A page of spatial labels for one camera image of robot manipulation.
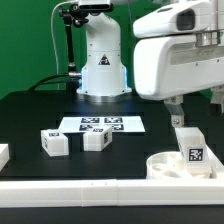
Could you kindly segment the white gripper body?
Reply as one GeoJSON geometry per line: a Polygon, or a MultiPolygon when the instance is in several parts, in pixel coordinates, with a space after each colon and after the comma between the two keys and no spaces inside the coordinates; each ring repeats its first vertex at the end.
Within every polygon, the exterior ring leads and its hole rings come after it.
{"type": "Polygon", "coordinates": [[[163,100],[224,84],[224,44],[197,47],[195,35],[140,40],[134,82],[143,99],[163,100]]]}

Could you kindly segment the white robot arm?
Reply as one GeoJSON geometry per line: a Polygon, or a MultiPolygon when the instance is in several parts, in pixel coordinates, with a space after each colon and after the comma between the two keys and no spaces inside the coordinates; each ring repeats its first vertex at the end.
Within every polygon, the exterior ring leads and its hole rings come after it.
{"type": "MultiPolygon", "coordinates": [[[[79,0],[78,8],[89,14],[87,71],[83,89],[96,94],[111,90],[111,72],[119,68],[119,47],[104,30],[104,12],[115,0],[79,0]]],[[[178,0],[149,13],[133,24],[139,39],[133,55],[136,92],[143,99],[163,100],[172,125],[184,124],[182,96],[224,84],[224,0],[178,0]]]]}

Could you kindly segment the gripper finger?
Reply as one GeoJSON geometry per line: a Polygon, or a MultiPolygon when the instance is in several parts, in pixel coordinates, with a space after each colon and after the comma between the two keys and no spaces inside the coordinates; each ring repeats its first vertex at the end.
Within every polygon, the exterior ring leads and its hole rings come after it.
{"type": "Polygon", "coordinates": [[[211,89],[212,96],[210,103],[212,110],[217,114],[224,114],[224,86],[217,86],[211,89]]]}
{"type": "Polygon", "coordinates": [[[164,100],[164,105],[171,116],[171,125],[174,128],[184,126],[184,111],[182,109],[183,96],[174,96],[164,100]]]}

